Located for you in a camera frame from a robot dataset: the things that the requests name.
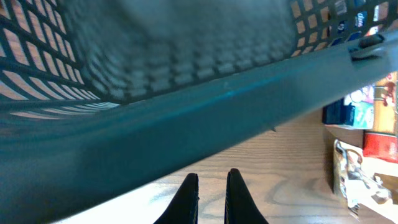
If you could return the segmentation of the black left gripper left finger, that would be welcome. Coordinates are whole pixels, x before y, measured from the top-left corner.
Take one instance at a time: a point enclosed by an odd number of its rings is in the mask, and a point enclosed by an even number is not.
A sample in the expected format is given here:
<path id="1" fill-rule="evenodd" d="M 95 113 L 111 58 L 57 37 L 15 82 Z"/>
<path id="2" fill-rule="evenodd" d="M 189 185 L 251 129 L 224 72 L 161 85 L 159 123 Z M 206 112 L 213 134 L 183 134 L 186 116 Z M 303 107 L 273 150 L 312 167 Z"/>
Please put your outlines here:
<path id="1" fill-rule="evenodd" d="M 198 175 L 189 173 L 163 214 L 154 224 L 197 224 L 198 192 Z"/>

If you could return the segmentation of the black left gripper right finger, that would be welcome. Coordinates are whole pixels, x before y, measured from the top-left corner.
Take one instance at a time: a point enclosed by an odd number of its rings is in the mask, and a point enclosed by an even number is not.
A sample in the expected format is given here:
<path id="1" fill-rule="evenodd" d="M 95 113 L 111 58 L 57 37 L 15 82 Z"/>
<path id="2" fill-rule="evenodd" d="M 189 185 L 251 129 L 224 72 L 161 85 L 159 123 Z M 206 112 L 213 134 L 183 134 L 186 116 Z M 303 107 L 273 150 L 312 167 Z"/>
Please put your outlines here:
<path id="1" fill-rule="evenodd" d="M 238 169 L 228 172 L 224 205 L 225 224 L 268 224 Z"/>

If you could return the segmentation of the red yellow spaghetti packet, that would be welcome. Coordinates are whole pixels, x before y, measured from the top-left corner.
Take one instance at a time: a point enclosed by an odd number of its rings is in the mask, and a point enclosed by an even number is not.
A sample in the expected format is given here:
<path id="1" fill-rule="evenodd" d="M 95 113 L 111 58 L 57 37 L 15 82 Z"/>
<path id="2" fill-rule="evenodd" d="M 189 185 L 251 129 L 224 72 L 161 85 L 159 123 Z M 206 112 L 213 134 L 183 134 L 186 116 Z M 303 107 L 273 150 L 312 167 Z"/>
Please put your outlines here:
<path id="1" fill-rule="evenodd" d="M 397 162 L 397 72 L 375 84 L 374 124 L 364 133 L 366 157 Z"/>

